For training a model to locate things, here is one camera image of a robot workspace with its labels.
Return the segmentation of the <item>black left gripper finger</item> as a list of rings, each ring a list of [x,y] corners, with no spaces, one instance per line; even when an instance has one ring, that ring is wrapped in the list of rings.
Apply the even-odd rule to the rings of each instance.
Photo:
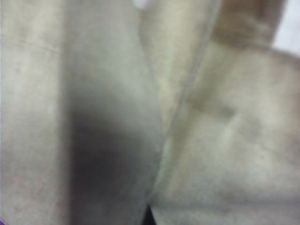
[[[143,219],[142,219],[142,222],[141,222],[141,225],[147,225],[148,224],[148,218],[149,217],[149,207],[147,206],[146,207],[146,210],[145,210],[145,213],[144,213],[144,216],[143,216]]]
[[[153,217],[153,214],[152,214],[152,211],[151,211],[150,207],[148,208],[148,225],[156,225],[156,221]]]

